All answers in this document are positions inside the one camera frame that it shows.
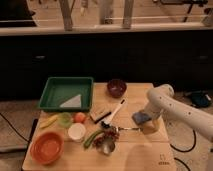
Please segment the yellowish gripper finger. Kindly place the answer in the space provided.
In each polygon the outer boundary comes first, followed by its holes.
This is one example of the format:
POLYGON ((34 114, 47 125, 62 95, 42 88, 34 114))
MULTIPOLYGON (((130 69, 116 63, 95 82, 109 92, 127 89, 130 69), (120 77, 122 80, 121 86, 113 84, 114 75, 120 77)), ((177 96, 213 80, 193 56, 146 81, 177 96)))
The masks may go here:
POLYGON ((142 132, 147 134, 153 134, 157 132, 160 128, 160 123, 158 120, 151 120, 142 125, 142 132))

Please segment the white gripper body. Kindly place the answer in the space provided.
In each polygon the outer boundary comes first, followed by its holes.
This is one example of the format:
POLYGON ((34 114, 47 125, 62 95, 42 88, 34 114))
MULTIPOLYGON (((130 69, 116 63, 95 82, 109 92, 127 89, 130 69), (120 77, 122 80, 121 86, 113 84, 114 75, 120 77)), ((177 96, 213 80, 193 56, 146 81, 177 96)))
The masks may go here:
POLYGON ((156 121, 159 119, 159 117, 161 116, 162 113, 162 109, 151 104, 148 103, 143 109, 142 112, 147 114, 153 121, 156 121))

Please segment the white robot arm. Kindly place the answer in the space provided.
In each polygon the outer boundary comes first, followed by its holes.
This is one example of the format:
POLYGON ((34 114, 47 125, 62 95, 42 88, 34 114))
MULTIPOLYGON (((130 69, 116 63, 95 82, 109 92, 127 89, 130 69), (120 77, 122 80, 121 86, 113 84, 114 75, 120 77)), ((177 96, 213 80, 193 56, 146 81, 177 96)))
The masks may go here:
POLYGON ((173 96, 174 89, 169 84, 151 88, 147 92, 148 103, 143 112, 152 120, 157 120, 166 111, 213 142, 213 115, 181 103, 173 96))

